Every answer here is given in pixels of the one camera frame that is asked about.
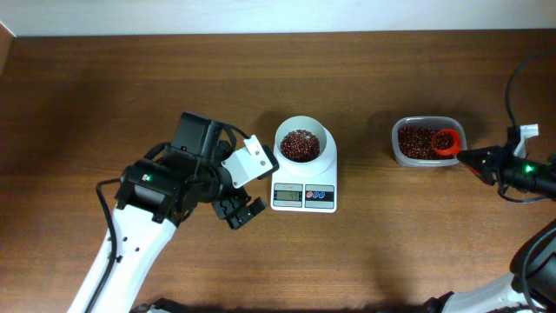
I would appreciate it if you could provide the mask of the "red measuring scoop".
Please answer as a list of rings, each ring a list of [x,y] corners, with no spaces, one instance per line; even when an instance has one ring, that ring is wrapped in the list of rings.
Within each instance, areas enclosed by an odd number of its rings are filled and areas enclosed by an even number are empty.
[[[459,133],[454,129],[439,130],[431,139],[431,146],[435,153],[443,157],[455,157],[461,152]]]

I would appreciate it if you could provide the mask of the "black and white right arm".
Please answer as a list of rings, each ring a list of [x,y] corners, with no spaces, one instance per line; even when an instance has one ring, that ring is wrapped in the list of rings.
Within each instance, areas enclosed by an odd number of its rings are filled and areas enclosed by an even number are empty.
[[[483,183],[497,185],[500,197],[515,188],[535,198],[515,199],[534,203],[555,199],[555,158],[547,164],[515,156],[508,148],[493,146],[463,150],[457,155]],[[431,298],[421,312],[554,312],[555,311],[555,222],[528,239],[515,253],[510,271],[472,291],[448,292]]]

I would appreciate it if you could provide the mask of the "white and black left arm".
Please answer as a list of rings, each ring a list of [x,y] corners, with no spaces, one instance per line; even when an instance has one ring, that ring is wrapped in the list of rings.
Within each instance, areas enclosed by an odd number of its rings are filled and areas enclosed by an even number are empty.
[[[116,206],[98,194],[108,230],[72,312],[128,312],[158,255],[200,203],[233,230],[266,208],[244,186],[278,170],[272,150],[227,123],[182,113],[175,136],[115,179]]]

